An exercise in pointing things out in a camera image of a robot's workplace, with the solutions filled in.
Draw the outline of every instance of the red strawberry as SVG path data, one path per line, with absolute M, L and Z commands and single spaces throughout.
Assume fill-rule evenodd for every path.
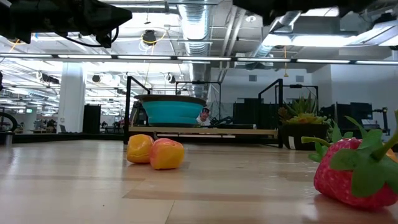
M 376 194 L 368 197 L 355 197 L 351 194 L 352 170 L 339 171 L 330 168 L 330 160 L 340 149 L 356 150 L 362 143 L 358 139 L 343 139 L 331 145 L 322 159 L 314 177 L 314 186 L 322 194 L 358 208 L 375 209 L 390 206 L 397 202 L 398 195 L 384 184 Z
M 398 110 L 395 111 L 398 128 Z M 337 125 L 332 140 L 302 137 L 302 142 L 315 142 L 316 154 L 308 157 L 320 162 L 315 173 L 314 186 L 322 194 L 356 208 L 377 209 L 398 201 L 398 163 L 386 152 L 398 142 L 398 129 L 385 144 L 382 131 L 369 132 L 353 118 L 346 117 L 361 131 L 362 140 L 346 133 L 342 139 Z

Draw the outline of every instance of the wooden platform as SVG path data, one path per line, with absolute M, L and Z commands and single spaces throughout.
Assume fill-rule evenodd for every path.
M 0 148 L 2 223 L 398 223 L 398 205 L 369 213 L 319 195 L 308 152 L 185 149 L 180 169 L 156 171 L 126 162 L 121 141 Z
M 264 129 L 221 129 L 221 128 L 170 128 L 170 127 L 130 127 L 131 132 L 180 133 L 180 134 L 253 134 L 277 136 L 277 130 Z

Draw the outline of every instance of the toy fruit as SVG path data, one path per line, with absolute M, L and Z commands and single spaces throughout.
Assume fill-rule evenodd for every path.
M 131 136 L 127 145 L 127 160 L 138 164 L 149 163 L 149 153 L 153 143 L 152 137 L 145 134 Z
M 398 127 L 398 111 L 395 115 Z M 398 130 L 383 144 L 381 130 L 366 132 L 354 119 L 347 119 L 358 126 L 362 140 L 352 138 L 352 133 L 346 133 L 341 139 L 337 125 L 333 129 L 333 144 L 317 138 L 302 138 L 303 143 L 315 141 L 317 154 L 309 155 L 320 162 L 314 177 L 315 188 L 357 208 L 377 209 L 395 204 L 398 163 L 393 160 L 396 158 L 390 148 L 398 141 Z
M 156 170 L 178 168 L 183 159 L 184 147 L 170 139 L 156 140 L 150 150 L 150 165 Z

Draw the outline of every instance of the orange fruit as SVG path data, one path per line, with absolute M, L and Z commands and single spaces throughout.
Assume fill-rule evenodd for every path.
M 153 143 L 152 137 L 145 134 L 131 136 L 127 145 L 126 159 L 138 164 L 149 163 L 149 153 Z
M 150 150 L 150 165 L 156 170 L 179 168 L 184 159 L 184 147 L 171 139 L 158 139 Z

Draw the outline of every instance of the blue bowl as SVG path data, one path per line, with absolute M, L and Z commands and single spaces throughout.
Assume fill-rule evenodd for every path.
M 139 95 L 151 126 L 193 127 L 206 101 L 190 96 Z

